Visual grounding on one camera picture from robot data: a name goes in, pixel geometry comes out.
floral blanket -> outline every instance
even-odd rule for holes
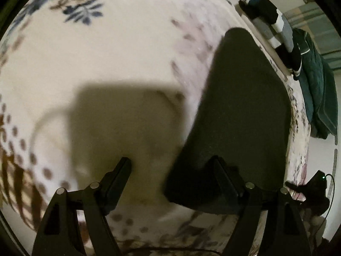
[[[248,27],[239,0],[30,0],[0,42],[0,187],[37,230],[59,187],[84,188],[122,156],[133,172],[107,217],[121,250],[219,254],[238,220],[169,203],[162,183],[183,146],[214,52]],[[303,176],[310,128],[299,84],[266,50],[292,103],[286,179]],[[266,213],[254,246],[257,253]],[[82,238],[93,253],[84,216]]]

round metal joint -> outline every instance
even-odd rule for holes
[[[254,183],[251,183],[251,182],[247,182],[245,184],[245,186],[248,188],[248,189],[253,189],[255,187]]]
[[[59,188],[57,189],[57,194],[61,195],[62,193],[64,193],[65,189],[64,188]]]
[[[92,189],[97,189],[100,186],[100,184],[98,182],[93,182],[90,184],[90,188]]]
[[[281,193],[283,193],[284,195],[287,195],[289,191],[286,188],[281,188]]]

wire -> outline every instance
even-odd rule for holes
[[[330,212],[330,209],[331,209],[331,205],[333,204],[333,201],[334,201],[334,195],[335,195],[335,179],[334,179],[333,175],[331,175],[330,173],[328,173],[328,174],[326,175],[326,177],[327,177],[328,175],[329,175],[329,176],[332,178],[332,180],[333,180],[333,197],[331,198],[331,203],[330,203],[328,212],[327,212],[327,214],[326,214],[326,216],[325,216],[323,222],[321,223],[321,225],[319,226],[318,230],[317,230],[317,231],[315,232],[315,234],[314,234],[314,237],[313,237],[313,242],[314,242],[314,246],[315,246],[314,249],[317,248],[316,235],[317,235],[318,231],[321,229],[322,225],[326,222],[327,216],[328,216],[328,214],[329,214],[329,212]]]

bedsheet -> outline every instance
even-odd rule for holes
[[[0,42],[0,187],[27,226],[37,230],[57,188],[84,188],[128,156],[131,178],[107,217],[125,254],[181,254],[140,249],[151,246],[223,250],[238,217],[169,203],[161,185],[191,129],[221,37],[233,27],[250,31],[238,1],[27,3]],[[301,89],[254,40],[292,103],[286,179],[297,183],[310,134]],[[91,255],[81,212],[79,220]]]

